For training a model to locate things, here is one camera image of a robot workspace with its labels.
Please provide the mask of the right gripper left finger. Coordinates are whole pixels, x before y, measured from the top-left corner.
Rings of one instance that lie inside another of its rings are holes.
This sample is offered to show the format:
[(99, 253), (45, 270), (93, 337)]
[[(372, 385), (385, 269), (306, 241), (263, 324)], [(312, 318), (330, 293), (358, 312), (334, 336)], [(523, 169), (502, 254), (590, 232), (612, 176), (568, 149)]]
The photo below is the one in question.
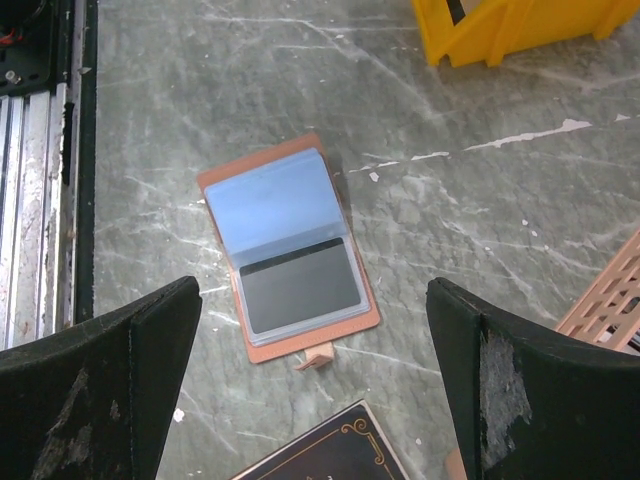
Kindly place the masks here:
[(2, 351), (2, 478), (155, 478), (201, 310), (185, 276)]

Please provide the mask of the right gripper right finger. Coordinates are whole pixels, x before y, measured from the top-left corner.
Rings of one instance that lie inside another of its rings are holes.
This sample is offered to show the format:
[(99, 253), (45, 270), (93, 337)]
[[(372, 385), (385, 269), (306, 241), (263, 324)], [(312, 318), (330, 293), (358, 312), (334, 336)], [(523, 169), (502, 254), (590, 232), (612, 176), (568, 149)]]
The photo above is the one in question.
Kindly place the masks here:
[(469, 479), (636, 479), (639, 359), (438, 277), (426, 313)]

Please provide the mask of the black credit card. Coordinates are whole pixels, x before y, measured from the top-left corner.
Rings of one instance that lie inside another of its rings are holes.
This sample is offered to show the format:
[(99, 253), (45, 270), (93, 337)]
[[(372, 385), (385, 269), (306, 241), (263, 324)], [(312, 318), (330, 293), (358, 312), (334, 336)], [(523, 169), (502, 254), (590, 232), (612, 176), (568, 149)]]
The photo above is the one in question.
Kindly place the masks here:
[(252, 333), (265, 340), (297, 325), (362, 303), (342, 238), (334, 238), (239, 270)]

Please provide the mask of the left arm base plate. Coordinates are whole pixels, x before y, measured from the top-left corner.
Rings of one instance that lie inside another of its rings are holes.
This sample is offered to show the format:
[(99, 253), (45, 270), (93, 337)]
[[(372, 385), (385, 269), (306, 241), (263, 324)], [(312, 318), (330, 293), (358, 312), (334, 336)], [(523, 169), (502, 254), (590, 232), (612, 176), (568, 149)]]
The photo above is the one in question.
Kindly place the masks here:
[(1, 96), (53, 85), (58, 20), (58, 1), (1, 2)]

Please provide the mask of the yellow bin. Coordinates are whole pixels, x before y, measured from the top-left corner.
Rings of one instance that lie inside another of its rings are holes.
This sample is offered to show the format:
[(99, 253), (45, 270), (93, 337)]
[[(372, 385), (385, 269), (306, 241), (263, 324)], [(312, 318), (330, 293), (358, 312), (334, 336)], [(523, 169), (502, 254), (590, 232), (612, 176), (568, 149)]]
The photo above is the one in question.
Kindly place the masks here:
[(412, 6), (427, 62), (453, 67), (500, 64), (505, 55), (591, 35), (611, 35), (639, 11), (639, 0), (446, 1)]

